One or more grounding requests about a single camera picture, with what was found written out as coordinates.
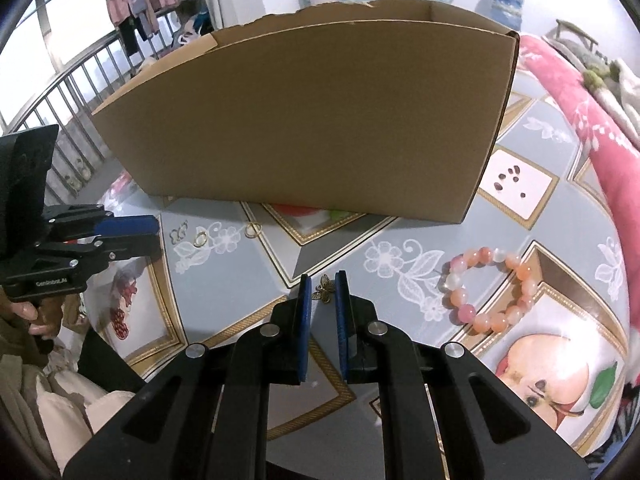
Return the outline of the person left hand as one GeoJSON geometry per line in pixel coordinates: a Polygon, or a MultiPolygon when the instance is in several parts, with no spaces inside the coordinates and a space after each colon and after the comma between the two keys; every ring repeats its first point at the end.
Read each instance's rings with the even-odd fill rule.
{"type": "Polygon", "coordinates": [[[28,332],[32,336],[54,339],[60,332],[64,309],[78,307],[79,301],[78,295],[50,297],[40,300],[35,306],[28,301],[12,302],[1,292],[1,317],[6,321],[20,318],[28,323],[28,332]]]}

